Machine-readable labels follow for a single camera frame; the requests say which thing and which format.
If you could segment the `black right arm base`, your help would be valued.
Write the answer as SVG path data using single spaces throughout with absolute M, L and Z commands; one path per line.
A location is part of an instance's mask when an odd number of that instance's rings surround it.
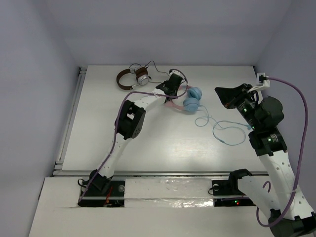
M 255 206 L 250 198 L 233 188 L 228 180 L 212 180 L 208 194 L 213 197 L 215 207 Z

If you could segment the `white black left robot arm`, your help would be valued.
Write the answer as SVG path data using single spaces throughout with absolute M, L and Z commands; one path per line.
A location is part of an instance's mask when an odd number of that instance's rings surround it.
M 188 81 L 186 76 L 180 70 L 171 69 L 169 79 L 152 92 L 132 91 L 125 96 L 115 120 L 111 146 L 99 167 L 91 172 L 83 196 L 90 188 L 99 195 L 109 191 L 117 163 L 127 144 L 140 134 L 146 113 L 168 99 L 181 97 L 177 93 L 182 81 Z

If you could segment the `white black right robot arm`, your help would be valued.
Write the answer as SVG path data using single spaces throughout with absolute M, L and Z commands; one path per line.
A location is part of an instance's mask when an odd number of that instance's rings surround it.
M 316 212 L 298 185 L 286 143 L 277 128 L 284 118 L 282 103 L 270 96 L 258 102 L 254 96 L 256 91 L 249 84 L 235 88 L 217 87 L 215 92 L 226 109 L 237 109 L 252 128 L 250 144 L 265 167 L 276 196 L 256 183 L 247 169 L 230 173 L 230 192 L 243 193 L 250 198 L 257 211 L 268 219 L 265 226 L 276 237 L 300 237 L 315 232 Z

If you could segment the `pink blue cat-ear headphones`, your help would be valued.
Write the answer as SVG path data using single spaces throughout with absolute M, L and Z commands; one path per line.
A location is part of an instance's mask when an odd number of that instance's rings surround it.
M 167 101 L 165 106 L 173 107 L 180 111 L 195 113 L 200 107 L 200 100 L 202 98 L 202 90 L 193 86 L 180 86 L 180 89 L 187 89 L 187 98 L 183 101 L 183 105 L 179 106 L 172 100 Z

